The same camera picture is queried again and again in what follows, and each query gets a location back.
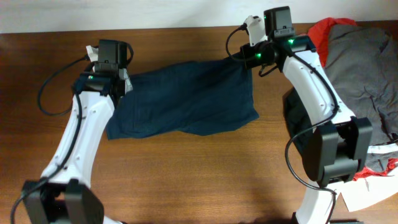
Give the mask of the dark blue shorts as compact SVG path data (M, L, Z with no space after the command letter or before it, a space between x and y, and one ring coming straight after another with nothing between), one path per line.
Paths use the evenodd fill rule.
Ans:
M107 123L109 140L142 139L171 131L207 136L258 119L252 73L230 58L178 63L132 75Z

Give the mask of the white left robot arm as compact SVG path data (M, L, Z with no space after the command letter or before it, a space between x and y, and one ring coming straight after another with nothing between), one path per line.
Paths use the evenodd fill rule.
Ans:
M24 183L20 201L31 223L114 223L91 191L91 172L103 131L115 109L111 95L132 90L127 70L83 72L58 148L39 180Z

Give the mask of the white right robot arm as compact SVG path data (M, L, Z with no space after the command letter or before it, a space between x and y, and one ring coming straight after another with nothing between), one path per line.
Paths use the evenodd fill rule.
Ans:
M362 171L373 127L368 118L357 118L327 79L317 50L306 35L245 44L240 56L247 68L272 66L291 82L311 122L293 134L287 145L309 133L300 153L308 181L292 223L329 223L343 184Z

